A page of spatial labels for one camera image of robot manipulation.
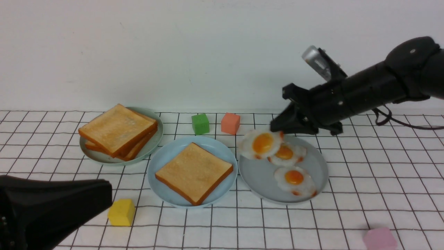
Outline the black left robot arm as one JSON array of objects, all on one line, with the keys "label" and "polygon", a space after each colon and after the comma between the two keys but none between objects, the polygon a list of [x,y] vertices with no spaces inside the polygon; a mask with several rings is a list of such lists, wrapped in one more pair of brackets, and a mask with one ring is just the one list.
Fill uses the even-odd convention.
[{"label": "black left robot arm", "polygon": [[109,181],[0,177],[2,250],[52,250],[112,205]]}]

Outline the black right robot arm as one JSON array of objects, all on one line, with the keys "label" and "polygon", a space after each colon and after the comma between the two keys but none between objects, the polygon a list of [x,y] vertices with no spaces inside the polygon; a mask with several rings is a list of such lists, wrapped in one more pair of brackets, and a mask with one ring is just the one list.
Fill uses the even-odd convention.
[{"label": "black right robot arm", "polygon": [[273,132],[315,135],[324,129],[335,136],[343,132],[342,120],[370,110],[385,117],[378,126],[394,120],[380,106],[443,99],[444,52],[429,36],[405,41],[352,76],[321,48],[308,47],[302,58],[326,82],[309,90],[293,83],[283,87],[282,97],[291,103],[271,121]]}]

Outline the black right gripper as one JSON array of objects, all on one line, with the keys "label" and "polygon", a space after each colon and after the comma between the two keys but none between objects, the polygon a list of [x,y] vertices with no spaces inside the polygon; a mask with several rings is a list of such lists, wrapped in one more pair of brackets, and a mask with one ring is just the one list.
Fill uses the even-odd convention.
[{"label": "black right gripper", "polygon": [[331,80],[309,90],[290,83],[282,88],[282,97],[291,103],[271,120],[271,132],[316,135],[320,129],[336,136],[343,133],[341,120],[347,116],[342,84]]}]

